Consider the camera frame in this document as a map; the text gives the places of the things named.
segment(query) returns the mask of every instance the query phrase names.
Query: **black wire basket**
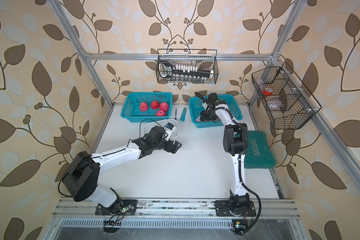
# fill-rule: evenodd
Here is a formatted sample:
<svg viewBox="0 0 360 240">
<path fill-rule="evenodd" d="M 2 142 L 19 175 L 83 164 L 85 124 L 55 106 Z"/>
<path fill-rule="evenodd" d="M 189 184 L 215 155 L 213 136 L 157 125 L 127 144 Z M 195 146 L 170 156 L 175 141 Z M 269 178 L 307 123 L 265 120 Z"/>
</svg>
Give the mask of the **black wire basket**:
<svg viewBox="0 0 360 240">
<path fill-rule="evenodd" d="M 252 74 L 252 82 L 274 129 L 300 129 L 321 105 L 300 79 L 298 87 L 290 79 L 291 68 L 267 67 Z M 316 106 L 306 99 L 311 97 Z"/>
<path fill-rule="evenodd" d="M 158 49 L 157 82 L 216 84 L 217 50 L 211 49 Z"/>
</svg>

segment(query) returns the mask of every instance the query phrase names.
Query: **red apple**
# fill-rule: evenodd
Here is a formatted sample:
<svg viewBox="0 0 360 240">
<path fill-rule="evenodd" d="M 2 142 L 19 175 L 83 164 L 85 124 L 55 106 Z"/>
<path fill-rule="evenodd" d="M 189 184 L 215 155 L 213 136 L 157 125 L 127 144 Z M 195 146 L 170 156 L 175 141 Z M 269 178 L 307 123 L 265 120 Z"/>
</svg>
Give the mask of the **red apple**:
<svg viewBox="0 0 360 240">
<path fill-rule="evenodd" d="M 142 102 L 139 105 L 140 111 L 145 112 L 148 110 L 148 104 L 146 102 Z"/>
<path fill-rule="evenodd" d="M 168 103 L 160 103 L 160 110 L 163 110 L 164 112 L 169 110 Z"/>
<path fill-rule="evenodd" d="M 152 101 L 151 102 L 151 108 L 152 109 L 158 109 L 158 101 Z"/>
<path fill-rule="evenodd" d="M 165 116 L 165 112 L 163 110 L 158 110 L 156 116 Z"/>
</svg>

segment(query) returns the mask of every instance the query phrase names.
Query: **leaf-patterned wallpaper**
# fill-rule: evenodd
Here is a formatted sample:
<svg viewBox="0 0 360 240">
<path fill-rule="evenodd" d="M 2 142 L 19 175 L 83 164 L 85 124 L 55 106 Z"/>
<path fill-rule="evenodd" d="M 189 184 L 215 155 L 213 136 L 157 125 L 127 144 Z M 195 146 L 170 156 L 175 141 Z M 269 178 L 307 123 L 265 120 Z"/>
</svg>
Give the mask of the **leaf-patterned wallpaper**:
<svg viewBox="0 0 360 240">
<path fill-rule="evenodd" d="M 360 161 L 360 0 L 306 6 L 282 52 Z"/>
<path fill-rule="evenodd" d="M 108 110 L 93 89 L 45 0 L 0 0 L 0 239 L 43 235 L 58 181 Z"/>
<path fill-rule="evenodd" d="M 87 52 L 153 53 L 157 49 L 216 49 L 218 53 L 270 53 L 292 8 L 291 0 L 61 0 Z M 233 94 L 240 103 L 253 94 L 250 74 L 261 61 L 218 63 L 217 84 L 158 84 L 154 61 L 93 61 L 116 103 L 129 92 L 170 91 L 187 103 L 195 91 Z"/>
<path fill-rule="evenodd" d="M 292 0 L 61 0 L 87 52 L 269 53 Z"/>
<path fill-rule="evenodd" d="M 360 161 L 360 0 L 308 0 L 281 59 Z M 277 131 L 260 101 L 254 113 L 311 239 L 360 239 L 360 191 L 313 122 Z"/>
<path fill-rule="evenodd" d="M 251 73 L 263 68 L 261 61 L 219 61 L 216 84 L 167 83 L 156 79 L 154 61 L 97 61 L 95 68 L 116 103 L 124 103 L 130 92 L 172 92 L 174 103 L 188 103 L 195 92 L 232 94 L 239 103 L 249 102 L 254 87 Z"/>
</svg>

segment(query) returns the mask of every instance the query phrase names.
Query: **metal grate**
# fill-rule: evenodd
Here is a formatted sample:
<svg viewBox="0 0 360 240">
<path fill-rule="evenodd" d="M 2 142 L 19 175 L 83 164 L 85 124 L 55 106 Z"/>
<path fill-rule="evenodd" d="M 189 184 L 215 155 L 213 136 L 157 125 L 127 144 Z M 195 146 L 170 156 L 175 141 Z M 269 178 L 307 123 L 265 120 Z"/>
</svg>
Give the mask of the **metal grate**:
<svg viewBox="0 0 360 240">
<path fill-rule="evenodd" d="M 158 49 L 157 82 L 216 84 L 218 77 L 217 50 L 209 49 Z"/>
<path fill-rule="evenodd" d="M 253 85 L 274 129 L 300 129 L 319 109 L 312 107 L 283 67 L 267 67 L 252 74 Z"/>
<path fill-rule="evenodd" d="M 61 227 L 103 227 L 109 218 L 69 218 L 61 223 Z M 121 221 L 123 228 L 209 228 L 231 229 L 230 219 L 158 219 L 158 218 L 125 218 Z"/>
</svg>

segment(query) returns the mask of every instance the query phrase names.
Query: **blue marker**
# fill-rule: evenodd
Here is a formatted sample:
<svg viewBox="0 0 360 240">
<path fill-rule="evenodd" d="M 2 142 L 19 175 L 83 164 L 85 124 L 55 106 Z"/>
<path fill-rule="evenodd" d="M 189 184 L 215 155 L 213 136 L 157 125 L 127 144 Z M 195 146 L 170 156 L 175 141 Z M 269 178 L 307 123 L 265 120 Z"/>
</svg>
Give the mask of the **blue marker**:
<svg viewBox="0 0 360 240">
<path fill-rule="evenodd" d="M 183 112 L 181 114 L 181 118 L 180 118 L 180 121 L 184 122 L 185 121 L 185 113 L 187 112 L 187 108 L 184 108 L 183 109 Z"/>
</svg>

